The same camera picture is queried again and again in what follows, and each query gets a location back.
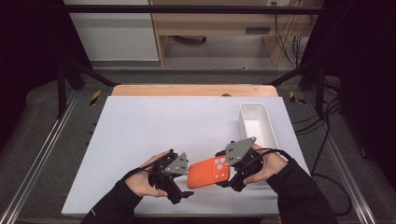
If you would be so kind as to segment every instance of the gray triangular metal plate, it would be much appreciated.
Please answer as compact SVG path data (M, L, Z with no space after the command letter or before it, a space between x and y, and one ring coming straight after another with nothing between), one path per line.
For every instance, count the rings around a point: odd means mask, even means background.
M227 165L233 166L234 164L241 161L251 146L253 146L254 142L256 142L256 137L250 137L227 145L225 148Z
M168 174L186 175L189 171L187 162L187 155L183 152L179 157L172 161L172 163L166 166L165 172Z

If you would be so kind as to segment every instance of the person's left arm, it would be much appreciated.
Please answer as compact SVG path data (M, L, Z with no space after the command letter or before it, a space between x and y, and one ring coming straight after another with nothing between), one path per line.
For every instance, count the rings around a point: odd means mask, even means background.
M169 151L151 157L140 167L144 167ZM84 217L81 224L91 223L132 223L134 209L143 199L143 196L166 197L167 193L155 189L149 184L149 167L146 172L142 171L129 176L125 180L119 180L114 188L108 192Z

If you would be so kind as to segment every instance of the black curtain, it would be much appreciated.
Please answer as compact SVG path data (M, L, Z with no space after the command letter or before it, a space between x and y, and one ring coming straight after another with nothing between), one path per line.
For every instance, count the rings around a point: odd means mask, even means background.
M345 1L326 2L334 7ZM396 1L355 1L337 26L321 64L326 76L340 78L340 100L361 147L396 189L395 8ZM303 62L312 57L335 21L318 18Z
M63 0L51 0L63 5ZM56 80L61 62L91 68L66 11L50 11L36 0L0 1L0 148L25 107L27 93ZM77 71L68 71L75 76Z

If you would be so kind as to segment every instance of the human hand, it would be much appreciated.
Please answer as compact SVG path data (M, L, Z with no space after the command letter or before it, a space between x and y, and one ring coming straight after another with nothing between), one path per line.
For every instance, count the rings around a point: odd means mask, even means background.
M263 149L257 144L253 144L251 147L253 150L256 150L259 153L264 153L269 149ZM256 183L261 180L267 180L271 175L276 175L279 173L283 167L285 167L288 163L283 160L277 153L269 153L262 158L263 166L262 169L254 174L250 175L244 180L244 184Z
M169 151L162 152L158 155L152 156L148 161L143 163L139 167L144 167L160 157L168 154ZM152 166L145 169L145 171L139 172L137 174L131 175L125 180L126 185L131 191L133 191L137 196L153 196L153 197L167 197L166 191L161 189L155 189L149 184L149 173L151 172Z

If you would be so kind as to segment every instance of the black and yellow tape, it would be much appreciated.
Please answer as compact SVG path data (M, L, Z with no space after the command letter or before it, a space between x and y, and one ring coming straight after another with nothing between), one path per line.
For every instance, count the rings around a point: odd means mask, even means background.
M95 104L96 104L96 102L97 102L97 100L98 100L98 98L99 98L100 93L101 93L101 91L95 91L95 92L93 93L93 96L92 96L92 98L91 98L90 105L95 105Z
M290 91L289 93L290 101L293 103L299 103L299 104L305 104L305 100L297 100L296 97L294 96L294 92Z

